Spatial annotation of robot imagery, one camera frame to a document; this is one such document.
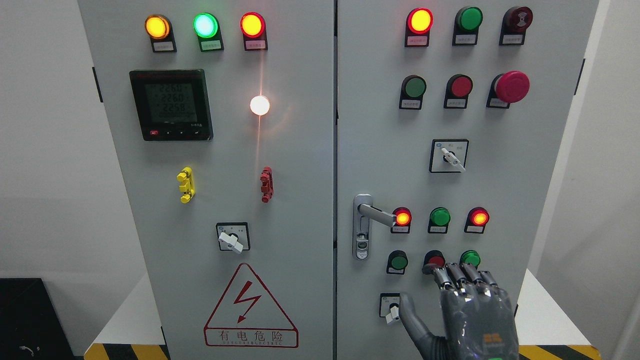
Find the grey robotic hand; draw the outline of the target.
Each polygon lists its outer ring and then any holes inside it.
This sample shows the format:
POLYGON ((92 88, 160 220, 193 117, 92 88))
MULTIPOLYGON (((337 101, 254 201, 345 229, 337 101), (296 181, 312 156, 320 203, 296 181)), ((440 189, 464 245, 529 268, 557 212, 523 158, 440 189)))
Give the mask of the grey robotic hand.
POLYGON ((412 297, 399 295, 398 314, 425 360, 518 360, 519 340, 509 294, 489 271, 473 264, 430 265, 439 287, 445 336, 434 335, 415 311, 412 297))

